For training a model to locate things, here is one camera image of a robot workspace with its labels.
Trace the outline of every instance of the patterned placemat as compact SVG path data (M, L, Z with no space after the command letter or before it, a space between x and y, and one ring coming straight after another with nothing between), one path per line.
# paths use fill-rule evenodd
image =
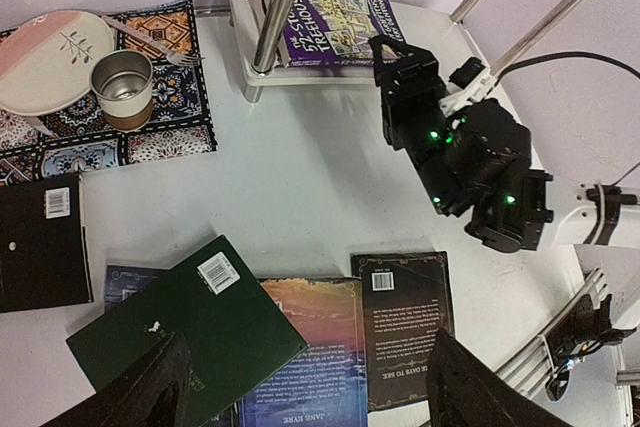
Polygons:
M200 53L191 0L114 17L178 52ZM0 43L11 32L0 32ZM143 52L153 62L151 121L138 131L119 132L90 93L40 117L55 134L48 137L0 109L0 186L216 150L202 67L175 66L145 43L122 32L115 35L117 49Z

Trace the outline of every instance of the green book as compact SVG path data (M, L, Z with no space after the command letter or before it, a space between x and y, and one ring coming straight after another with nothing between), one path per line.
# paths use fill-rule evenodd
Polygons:
M67 339L96 390L164 336L191 352L184 427L199 427L307 348L221 236Z

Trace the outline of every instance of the plate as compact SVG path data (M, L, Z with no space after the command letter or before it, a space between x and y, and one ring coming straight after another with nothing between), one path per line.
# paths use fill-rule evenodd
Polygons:
M30 20L0 44L0 108L35 117L73 104L89 92L91 69L114 47L109 26L88 12Z

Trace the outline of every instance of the white barcode label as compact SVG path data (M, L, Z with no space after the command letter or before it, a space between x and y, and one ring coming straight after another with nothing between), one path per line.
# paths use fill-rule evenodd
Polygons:
M131 297L136 292L137 292L137 290L122 289L122 300L127 300L129 297Z
M44 205L44 215L47 219L69 217L71 215L69 187L47 190L44 193Z
M373 272L371 274L371 281L373 283L374 292L395 289L395 285L393 283L393 272Z
M240 279L240 274L222 252L200 265L198 272L216 295Z

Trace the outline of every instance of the cup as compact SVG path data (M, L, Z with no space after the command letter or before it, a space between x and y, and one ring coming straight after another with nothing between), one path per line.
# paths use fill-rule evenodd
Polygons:
M130 132L151 119L153 65L144 54L133 50L107 54L93 67L90 83L113 128Z

